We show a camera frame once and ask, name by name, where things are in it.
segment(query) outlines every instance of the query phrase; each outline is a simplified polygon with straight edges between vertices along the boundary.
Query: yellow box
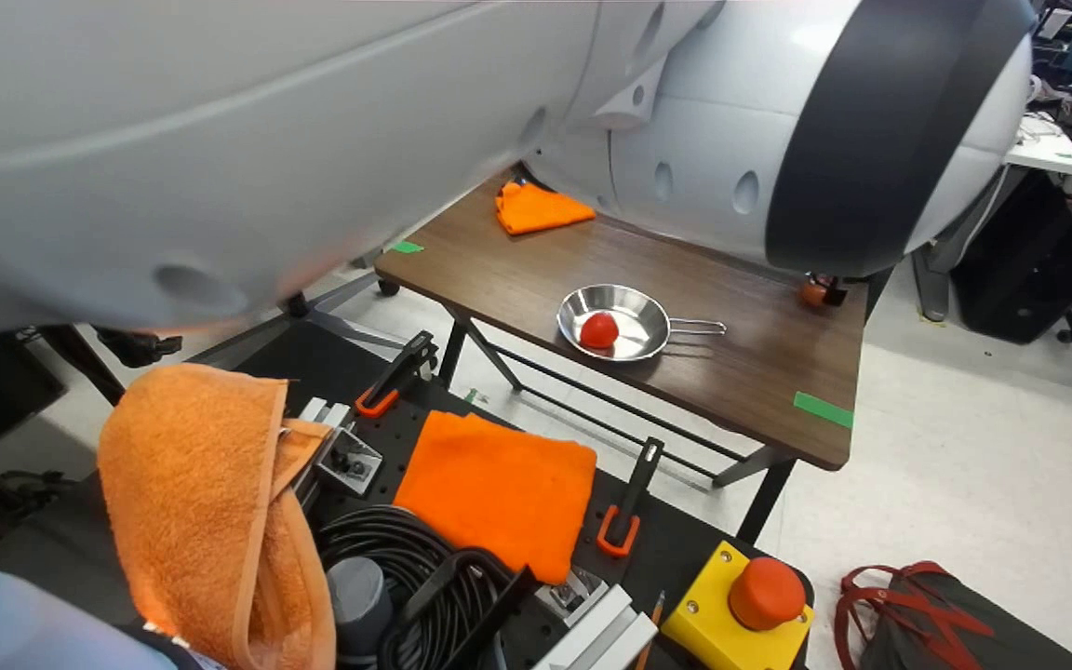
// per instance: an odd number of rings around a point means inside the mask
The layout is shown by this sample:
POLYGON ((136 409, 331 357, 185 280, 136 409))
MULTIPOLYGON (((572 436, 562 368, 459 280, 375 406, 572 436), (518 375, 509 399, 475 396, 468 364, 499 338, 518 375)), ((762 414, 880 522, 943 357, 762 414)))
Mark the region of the yellow box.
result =
POLYGON ((746 630, 726 612, 726 591, 746 567, 747 560, 736 549, 717 545, 676 612, 665 617, 664 633, 712 670, 790 670, 806 637, 813 608, 773 630, 746 630))

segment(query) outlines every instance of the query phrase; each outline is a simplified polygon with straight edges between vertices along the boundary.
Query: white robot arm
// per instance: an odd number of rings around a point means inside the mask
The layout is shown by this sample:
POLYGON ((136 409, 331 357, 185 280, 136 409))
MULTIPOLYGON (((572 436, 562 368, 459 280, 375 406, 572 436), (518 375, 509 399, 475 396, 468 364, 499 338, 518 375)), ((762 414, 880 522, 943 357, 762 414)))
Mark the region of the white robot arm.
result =
POLYGON ((530 159, 721 254, 876 272, 1027 102, 1022 0, 0 0, 0 332, 260 314, 530 159))

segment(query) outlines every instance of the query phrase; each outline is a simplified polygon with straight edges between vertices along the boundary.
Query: black cable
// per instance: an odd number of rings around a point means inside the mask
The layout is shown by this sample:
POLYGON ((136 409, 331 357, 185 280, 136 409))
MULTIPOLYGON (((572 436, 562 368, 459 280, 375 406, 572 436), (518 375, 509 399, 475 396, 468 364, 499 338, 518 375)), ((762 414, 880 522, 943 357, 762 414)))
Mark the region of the black cable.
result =
POLYGON ((394 507, 345 509, 317 528, 324 567, 381 561, 394 622, 381 639, 381 670, 448 668, 461 639, 486 622, 509 575, 486 550, 450 550, 394 507))

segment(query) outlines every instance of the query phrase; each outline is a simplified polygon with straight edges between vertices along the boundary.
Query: red object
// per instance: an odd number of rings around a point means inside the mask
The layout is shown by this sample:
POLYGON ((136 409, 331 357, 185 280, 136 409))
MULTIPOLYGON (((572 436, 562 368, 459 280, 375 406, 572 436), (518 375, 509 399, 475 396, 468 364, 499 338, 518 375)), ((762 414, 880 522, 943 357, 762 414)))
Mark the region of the red object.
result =
POLYGON ((849 625, 857 625, 860 639, 867 646, 862 608, 876 612, 876 622, 892 622, 909 639, 916 639, 934 668, 953 670, 980 670, 980 658, 963 646, 963 637, 989 637, 985 622, 971 612, 958 612, 943 605, 938 591, 919 587, 919 576, 944 576, 938 561, 911 561, 903 569, 892 567, 860 567, 841 576, 841 601, 832 608, 832 648, 844 670, 857 670, 849 652, 849 625), (911 591, 888 587, 862 587, 860 575, 888 575, 892 586, 911 586, 911 591))
POLYGON ((394 402, 397 402, 397 388, 392 388, 375 406, 367 406, 363 396, 357 396, 352 414, 363 420, 381 420, 394 402))
POLYGON ((626 561, 626 560, 631 555, 631 549, 636 549, 636 535, 640 535, 643 518, 629 518, 620 545, 610 545, 610 524, 613 524, 613 518, 619 518, 619 507, 608 507, 603 524, 598 524, 598 531, 597 531, 597 549, 598 549, 608 560, 626 561))
POLYGON ((820 280, 801 285, 801 307, 824 314, 827 311, 827 287, 820 280))
POLYGON ((579 324, 579 345, 584 345, 584 352, 610 354, 610 352, 613 352, 613 338, 619 338, 619 319, 613 319, 610 314, 592 314, 592 316, 579 324))
POLYGON ((804 612, 804 586, 785 561, 753 560, 731 586, 726 608, 746 630, 773 630, 804 612))

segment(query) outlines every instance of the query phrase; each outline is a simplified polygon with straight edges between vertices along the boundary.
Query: orange cloth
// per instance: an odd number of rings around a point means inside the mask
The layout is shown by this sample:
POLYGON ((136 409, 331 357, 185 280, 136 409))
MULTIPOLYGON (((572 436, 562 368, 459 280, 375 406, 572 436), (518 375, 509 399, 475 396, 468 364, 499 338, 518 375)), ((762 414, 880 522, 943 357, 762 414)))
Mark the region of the orange cloth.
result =
POLYGON ((394 507, 448 545, 482 549, 509 569, 562 586, 597 483, 597 455, 479 419, 428 414, 394 507))
POLYGON ((572 228, 597 215, 584 201, 572 201, 556 190, 540 190, 535 183, 502 183, 495 199, 499 228, 505 235, 535 235, 551 228, 572 228))
POLYGON ((334 615, 288 492, 329 427, 281 426, 288 384, 167 364, 103 426, 95 466, 129 601, 222 668, 334 668, 334 615))

